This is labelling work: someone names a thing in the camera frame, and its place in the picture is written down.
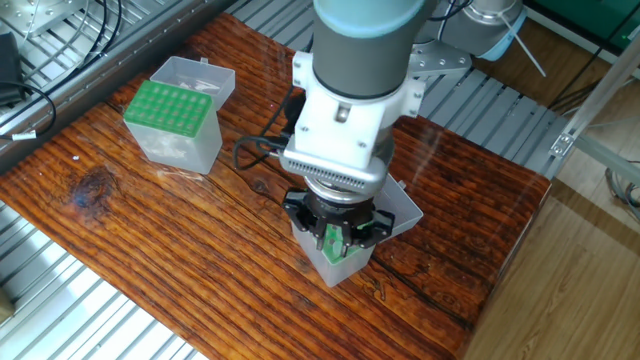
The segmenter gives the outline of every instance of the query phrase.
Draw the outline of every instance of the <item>metal bracket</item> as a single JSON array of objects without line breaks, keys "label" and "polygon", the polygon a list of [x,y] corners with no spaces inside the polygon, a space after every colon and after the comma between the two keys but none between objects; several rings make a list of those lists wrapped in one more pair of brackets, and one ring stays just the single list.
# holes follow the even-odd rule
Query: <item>metal bracket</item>
[{"label": "metal bracket", "polygon": [[611,70],[600,81],[578,112],[562,130],[560,137],[553,143],[549,155],[564,157],[580,134],[611,100],[622,84],[640,65],[640,36],[637,36],[620,55]]},{"label": "metal bracket", "polygon": [[571,147],[576,142],[576,138],[569,134],[560,134],[556,142],[551,146],[551,151],[549,155],[553,155],[555,157],[565,157],[571,150]]},{"label": "metal bracket", "polygon": [[414,78],[466,72],[470,67],[468,53],[435,40],[413,45],[409,59],[409,72]]}]

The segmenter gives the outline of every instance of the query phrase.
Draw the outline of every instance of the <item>wire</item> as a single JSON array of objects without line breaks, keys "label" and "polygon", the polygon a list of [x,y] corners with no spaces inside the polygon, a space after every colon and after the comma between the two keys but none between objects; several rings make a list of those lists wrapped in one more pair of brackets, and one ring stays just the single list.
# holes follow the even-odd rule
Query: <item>wire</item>
[{"label": "wire", "polygon": [[471,3],[473,2],[473,0],[466,0],[464,3],[462,3],[461,5],[454,5],[456,7],[455,10],[449,12],[448,14],[445,14],[444,16],[432,16],[430,17],[429,21],[445,21],[445,20],[449,20],[452,17],[456,16],[460,11],[462,11],[464,8],[466,8],[467,6],[471,5]]},{"label": "wire", "polygon": [[[110,46],[113,44],[113,41],[116,38],[116,35],[118,34],[118,31],[120,29],[120,25],[121,25],[121,20],[122,20],[122,0],[118,0],[118,19],[116,20],[116,26],[114,27],[113,33],[111,35],[111,37],[109,38],[109,40],[107,41],[107,44],[103,47],[102,51],[95,56],[93,59],[91,59],[88,63],[86,62],[86,60],[89,58],[89,56],[93,53],[93,51],[97,48],[97,46],[100,43],[100,39],[104,36],[104,32],[106,29],[106,25],[107,25],[107,3],[106,0],[104,0],[103,3],[103,21],[102,21],[102,25],[100,28],[100,32],[98,33],[98,37],[96,37],[96,40],[94,41],[91,49],[89,50],[89,52],[87,52],[87,54],[85,55],[84,60],[82,60],[81,62],[78,63],[77,67],[71,72],[69,73],[69,75],[62,81],[60,81],[57,85],[53,86],[51,89],[47,90],[45,94],[45,99],[48,98],[47,95],[51,95],[55,90],[57,90],[60,86],[62,86],[63,84],[65,84],[66,82],[68,82],[69,80],[73,79],[74,77],[76,77],[78,74],[80,74],[85,68],[89,67],[90,65],[92,65],[93,63],[95,63],[99,58],[101,58],[102,56],[104,56],[105,51],[107,51]],[[85,25],[85,20],[87,18],[87,14],[89,13],[89,0],[87,0],[87,6],[85,9],[85,15],[82,19],[82,23],[79,25],[78,29],[76,30],[76,34],[72,37],[73,41],[74,38],[77,37],[77,35],[80,32],[80,29]],[[28,84],[16,84],[16,86],[25,86],[25,87],[29,87],[31,90],[38,92],[39,94],[42,95],[42,92],[39,89],[36,89],[34,87],[30,87],[31,85]],[[0,123],[0,128],[5,126],[6,124],[8,124],[9,122],[11,122],[13,119],[15,119],[16,117],[18,117],[20,114],[22,114],[23,111],[27,110],[29,107],[31,107],[33,104],[35,104],[37,101],[33,100],[31,101],[27,106],[25,106],[23,109],[21,109],[19,112],[13,114],[13,116],[11,116],[9,119],[5,120],[4,122]],[[53,112],[55,114],[55,105],[52,101],[48,101],[49,105],[53,108]],[[13,138],[11,137],[0,137],[0,139],[9,139],[12,140]]]},{"label": "wire", "polygon": [[87,52],[87,55],[84,57],[84,60],[82,61],[82,65],[79,68],[86,67],[87,61],[89,60],[89,57],[91,56],[91,54],[93,54],[96,51],[98,46],[100,46],[100,40],[102,40],[102,38],[104,37],[104,32],[107,29],[107,14],[108,14],[107,0],[103,0],[102,9],[103,9],[103,11],[102,11],[102,25],[100,26],[100,31],[98,32],[98,36],[96,36],[96,40],[93,42],[93,45],[91,46],[91,49],[89,49],[89,52]]},{"label": "wire", "polygon": [[[638,10],[640,10],[640,2],[633,8],[633,10],[631,10],[627,14],[627,16],[620,22],[620,24],[618,24],[618,26],[616,26],[616,28],[613,29],[613,31],[609,34],[609,36],[605,39],[604,42],[605,43],[610,42],[614,38],[614,36],[616,36],[616,34],[622,29],[622,27],[624,27],[624,25],[629,20],[631,20],[631,18],[634,16],[635,13],[638,12]],[[602,50],[604,50],[602,46],[598,47],[598,50],[596,50],[596,52],[593,53],[589,61],[587,61],[587,63],[580,69],[580,71],[578,71],[578,73],[573,77],[573,79],[569,81],[569,84],[567,84],[567,86],[565,86],[564,89],[562,89],[560,94],[558,94],[558,96],[556,96],[556,98],[551,102],[551,105],[549,105],[549,108],[553,108],[557,105],[558,100],[561,99],[567,93],[567,91],[569,91],[569,89],[573,87],[573,85],[575,85],[578,79],[587,71],[587,69],[591,66],[591,64],[593,64],[593,62],[596,61],[596,59],[598,58]]]},{"label": "wire", "polygon": [[[640,161],[629,161],[631,164],[640,164]],[[640,222],[640,202],[637,199],[633,198],[633,192],[638,189],[635,184],[629,183],[625,188],[622,186],[620,181],[620,177],[618,174],[614,173],[613,170],[607,168],[604,172],[605,178],[607,180],[607,185],[609,186],[609,191],[614,198],[619,199],[623,204],[629,207],[631,213],[636,217],[636,219]]]},{"label": "wire", "polygon": [[[302,51],[308,53],[308,52],[311,51],[312,47],[313,47],[313,34],[311,35],[311,39],[309,39],[309,42],[302,49]],[[280,116],[280,113],[282,112],[284,107],[289,102],[289,98],[291,97],[291,94],[293,93],[293,89],[294,88],[295,87],[293,86],[293,84],[291,84],[291,86],[289,86],[289,90],[287,90],[287,93],[285,94],[284,98],[280,102],[280,106],[278,106],[278,109],[276,110],[276,112],[273,114],[273,116],[271,116],[271,119],[269,119],[269,121],[267,122],[267,125],[264,126],[262,131],[260,131],[260,135],[258,135],[258,136],[243,136],[240,139],[238,139],[238,141],[236,141],[235,145],[233,146],[233,166],[236,169],[238,169],[240,171],[249,170],[252,167],[260,164],[263,161],[265,161],[268,157],[277,156],[277,152],[276,152],[277,150],[284,150],[284,148],[286,147],[286,144],[288,142],[287,138],[284,138],[284,137],[268,137],[268,136],[265,136],[265,135],[267,134],[267,132],[269,131],[271,126],[276,122],[276,120],[278,120],[278,117]],[[250,143],[250,142],[255,143],[258,151],[262,152],[263,155],[261,157],[255,159],[254,161],[252,161],[251,163],[249,163],[247,165],[240,165],[239,164],[239,160],[238,160],[238,152],[240,151],[240,149],[243,147],[244,144]],[[265,149],[263,147],[263,145],[269,146],[270,149]]]},{"label": "wire", "polygon": [[20,44],[19,51],[22,51],[22,47],[27,42],[27,39],[29,38],[29,34],[31,34],[31,29],[33,29],[33,24],[35,24],[36,22],[36,15],[38,15],[38,7],[40,7],[40,0],[36,1],[36,7],[35,9],[33,9],[33,17],[29,22],[29,29],[27,29],[27,33],[24,35],[24,38],[22,38],[22,43]]},{"label": "wire", "polygon": [[[638,80],[638,79],[636,79],[635,77],[632,77],[631,79],[627,80],[624,84],[622,84],[622,86],[620,86],[620,89],[626,87],[629,84],[634,83],[636,80]],[[600,80],[585,86],[581,90],[575,91],[575,92],[565,96],[565,98],[568,99],[567,101],[563,101],[561,104],[557,105],[555,108],[550,108],[550,109],[553,110],[553,111],[556,111],[556,112],[560,112],[560,110],[563,109],[563,108],[566,109],[566,108],[568,108],[570,106],[574,106],[574,105],[576,105],[578,103],[581,103],[581,102],[585,101],[589,97],[589,95],[591,94],[593,89],[598,85],[599,82],[600,82]],[[572,107],[570,110],[567,110],[564,113],[562,113],[562,116],[567,116],[567,115],[569,115],[571,113],[574,113],[574,112],[580,110],[581,107],[582,107],[582,105],[578,105],[578,106]]]},{"label": "wire", "polygon": [[[56,122],[56,118],[57,118],[57,114],[56,114],[56,105],[53,103],[53,101],[51,100],[51,98],[45,94],[42,90],[36,88],[35,86],[29,85],[29,84],[23,84],[23,83],[18,83],[18,82],[13,82],[13,81],[0,81],[0,84],[3,85],[13,85],[13,86],[18,86],[18,87],[23,87],[26,89],[29,89],[35,93],[38,93],[40,96],[42,96],[48,103],[49,106],[51,107],[51,120],[49,121],[49,125],[47,125],[46,128],[44,128],[42,131],[40,132],[36,132],[35,133],[35,137],[37,136],[42,136],[45,133],[47,133],[49,130],[51,130],[51,128],[53,128],[53,125]],[[11,140],[11,141],[15,141],[16,139],[16,135],[0,135],[0,139],[2,140]]]},{"label": "wire", "polygon": [[438,41],[442,41],[442,34],[444,34],[444,28],[447,26],[447,21],[449,20],[448,16],[451,15],[451,10],[453,10],[453,7],[456,6],[456,2],[457,0],[453,0],[453,2],[449,2],[449,7],[447,8],[447,12],[445,13],[446,19],[444,21],[442,21],[442,24],[440,24],[440,29],[438,30]]},{"label": "wire", "polygon": [[[69,39],[69,41],[66,41],[65,44],[58,49],[55,53],[53,53],[53,55],[51,55],[51,58],[55,58],[58,57],[58,55],[62,54],[62,52],[64,52],[74,41],[76,41],[76,39],[80,36],[80,33],[82,32],[82,28],[87,24],[87,17],[89,17],[89,3],[91,0],[87,0],[87,3],[84,6],[84,16],[82,17],[82,20],[80,21],[80,25],[78,26],[78,28],[76,29],[75,33],[73,33],[73,36],[71,36],[71,38]],[[76,67],[80,66],[80,64],[82,63],[82,61],[78,61],[78,63],[75,65]],[[33,77],[33,75],[35,75],[38,71],[40,71],[40,69],[42,69],[45,65],[47,65],[47,62],[42,63],[42,65],[36,67],[35,69],[33,69],[29,74],[25,75],[23,78],[23,81],[27,81],[29,79],[31,79],[31,77]]]},{"label": "wire", "polygon": [[122,0],[118,0],[118,19],[116,20],[116,26],[113,28],[113,33],[111,34],[111,37],[109,38],[109,41],[107,41],[107,44],[104,46],[104,48],[102,49],[102,52],[100,54],[100,56],[102,56],[102,54],[104,54],[107,50],[109,50],[109,48],[111,47],[111,45],[113,44],[113,41],[116,39],[116,35],[118,34],[118,31],[120,30],[120,23],[122,22]]}]

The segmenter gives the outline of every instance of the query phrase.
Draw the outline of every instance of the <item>wooden table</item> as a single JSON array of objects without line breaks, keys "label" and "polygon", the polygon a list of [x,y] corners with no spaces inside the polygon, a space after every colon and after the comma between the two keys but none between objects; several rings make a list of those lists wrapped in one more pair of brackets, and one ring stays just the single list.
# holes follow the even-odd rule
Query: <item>wooden table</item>
[{"label": "wooden table", "polygon": [[549,181],[401,119],[391,174],[425,216],[329,289],[279,206],[301,179],[231,165],[282,100],[292,51],[223,15],[178,55],[236,71],[208,176],[150,163],[123,123],[154,67],[2,177],[0,198],[211,358],[462,357]]}]

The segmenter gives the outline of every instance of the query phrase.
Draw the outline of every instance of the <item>transparent plastic box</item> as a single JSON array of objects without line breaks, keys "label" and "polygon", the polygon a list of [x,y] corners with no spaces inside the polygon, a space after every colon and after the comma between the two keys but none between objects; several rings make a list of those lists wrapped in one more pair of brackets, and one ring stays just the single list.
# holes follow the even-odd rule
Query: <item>transparent plastic box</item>
[{"label": "transparent plastic box", "polygon": [[210,96],[145,81],[124,114],[151,161],[208,174],[222,147]]},{"label": "transparent plastic box", "polygon": [[[388,241],[412,229],[423,216],[420,208],[416,206],[391,175],[387,175],[382,191],[374,198],[374,204],[376,209],[389,211],[396,216],[393,232],[384,241]],[[293,224],[292,229],[296,240],[298,240],[298,243],[328,287],[338,285],[365,267],[375,249],[375,246],[369,249],[353,248],[349,250],[347,257],[336,261],[334,258],[328,258],[325,251],[316,250],[316,240],[311,233],[308,231],[302,232]]]},{"label": "transparent plastic box", "polygon": [[198,62],[172,56],[150,80],[208,94],[218,111],[236,87],[236,72],[209,65],[205,58]]}]

